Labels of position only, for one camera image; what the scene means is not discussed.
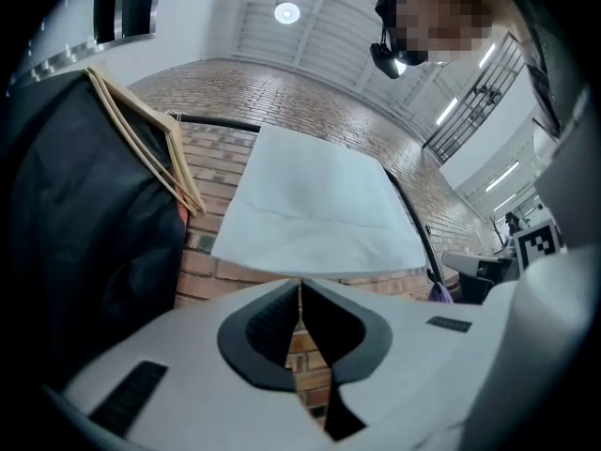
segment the brick wall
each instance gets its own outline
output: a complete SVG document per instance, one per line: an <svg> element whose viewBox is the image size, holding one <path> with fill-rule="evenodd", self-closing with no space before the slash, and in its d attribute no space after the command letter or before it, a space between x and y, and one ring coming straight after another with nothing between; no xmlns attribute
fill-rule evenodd
<svg viewBox="0 0 601 451"><path fill-rule="evenodd" d="M267 122L371 155L401 181L424 224L431 226L431 241L438 254L444 250L492 250L490 232L448 186L438 162L388 118L333 88L266 66L211 60L152 75L131 89L157 110ZM209 255L256 136L193 124L182 124L182 130L188 164L207 202L208 214L191 219L177 306L281 278L218 262ZM444 272L448 277L454 274ZM415 299L423 299L429 289L424 269L345 283ZM300 398L312 415L321 419L326 412L330 371L302 323L293 337L287 365L295 373Z"/></svg>

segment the white wall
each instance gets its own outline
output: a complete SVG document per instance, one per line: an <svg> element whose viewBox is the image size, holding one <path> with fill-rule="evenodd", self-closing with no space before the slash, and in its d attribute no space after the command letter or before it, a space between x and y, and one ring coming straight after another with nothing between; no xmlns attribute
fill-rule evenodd
<svg viewBox="0 0 601 451"><path fill-rule="evenodd" d="M535 109L530 117L538 117ZM455 190L469 200L469 202L484 216L496 215L499 218L506 211L513 209L521 198L526 198L524 189L532 184L538 172L532 142L533 123L530 117L512 135L509 141L487 162L476 174L471 176ZM515 162L519 165L504 180L498 183L490 192L486 187L498 179ZM506 206L494 209L510 195L518 193Z"/></svg>
<svg viewBox="0 0 601 451"><path fill-rule="evenodd" d="M528 71L524 68L476 133L441 168L453 189L476 174L503 148L537 109Z"/></svg>
<svg viewBox="0 0 601 451"><path fill-rule="evenodd" d="M94 0L60 0L31 38L15 71L19 77L40 62L94 39Z"/></svg>
<svg viewBox="0 0 601 451"><path fill-rule="evenodd" d="M127 43L92 55L61 72L100 65L128 86L172 67L229 56L234 45L233 28L243 3L245 5L242 0L160 0L154 39ZM77 8L66 10L74 13Z"/></svg>
<svg viewBox="0 0 601 451"><path fill-rule="evenodd" d="M540 221L541 218L541 211L539 209L535 209L530 214L528 214L526 218L530 219L531 227L537 226L538 221Z"/></svg>

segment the black fabric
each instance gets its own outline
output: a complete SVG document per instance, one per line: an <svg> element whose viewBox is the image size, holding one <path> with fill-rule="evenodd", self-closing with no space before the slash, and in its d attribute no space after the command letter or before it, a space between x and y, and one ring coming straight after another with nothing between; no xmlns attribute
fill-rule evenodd
<svg viewBox="0 0 601 451"><path fill-rule="evenodd" d="M391 19L391 7L394 6L396 0L378 0L376 3L376 13L382 19L384 26L395 26L396 19Z"/></svg>
<svg viewBox="0 0 601 451"><path fill-rule="evenodd" d="M521 44L521 53L542 110L542 127L552 137L559 138L586 85L582 66L589 60L583 54L579 60L575 58L570 43L589 44L590 31L582 28L587 13L578 8L575 18L574 8L569 8L565 0L513 1L532 36L532 41ZM588 5L590 1L579 3Z"/></svg>
<svg viewBox="0 0 601 451"><path fill-rule="evenodd" d="M8 281L27 367L59 390L173 307L185 225L87 78L53 80L56 98L10 132ZM170 169L164 134L120 108Z"/></svg>

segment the white cloth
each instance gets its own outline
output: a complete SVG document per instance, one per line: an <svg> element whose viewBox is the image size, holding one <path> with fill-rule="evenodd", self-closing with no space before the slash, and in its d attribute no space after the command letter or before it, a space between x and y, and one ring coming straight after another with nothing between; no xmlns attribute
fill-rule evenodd
<svg viewBox="0 0 601 451"><path fill-rule="evenodd" d="M378 161L271 125L261 128L211 254L302 277L425 265L422 243Z"/></svg>

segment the purple object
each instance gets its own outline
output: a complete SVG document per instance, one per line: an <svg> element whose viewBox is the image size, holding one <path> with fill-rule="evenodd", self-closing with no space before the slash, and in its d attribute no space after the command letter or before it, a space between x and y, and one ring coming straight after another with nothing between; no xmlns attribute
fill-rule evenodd
<svg viewBox="0 0 601 451"><path fill-rule="evenodd" d="M430 290L428 301L432 301L433 303L452 304L453 298L451 297L449 289L447 289L441 283L436 283L434 286L432 286L432 289Z"/></svg>

